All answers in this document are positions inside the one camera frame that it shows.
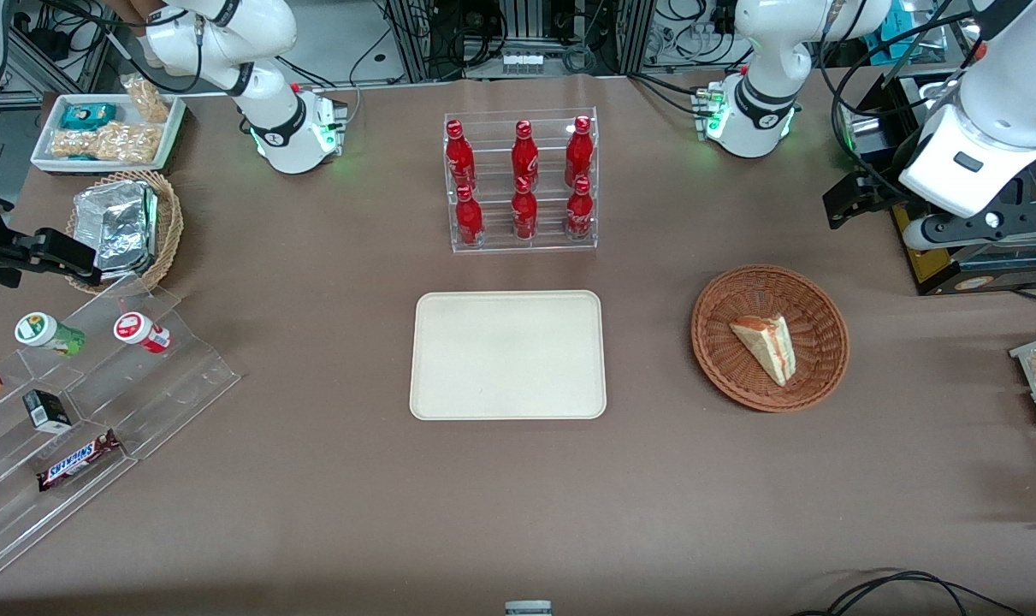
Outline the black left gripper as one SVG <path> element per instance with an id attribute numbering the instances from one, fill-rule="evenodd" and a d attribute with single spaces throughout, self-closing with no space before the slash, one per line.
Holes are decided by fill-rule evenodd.
<path id="1" fill-rule="evenodd" d="M 850 172 L 822 198 L 830 230 L 865 213 L 877 213 L 909 202 L 904 190 L 890 187 L 867 173 Z M 1036 175 L 1019 175 L 1006 184 L 979 213 L 968 217 L 929 203 L 909 205 L 901 231 L 905 248 L 968 248 L 1036 240 Z"/>

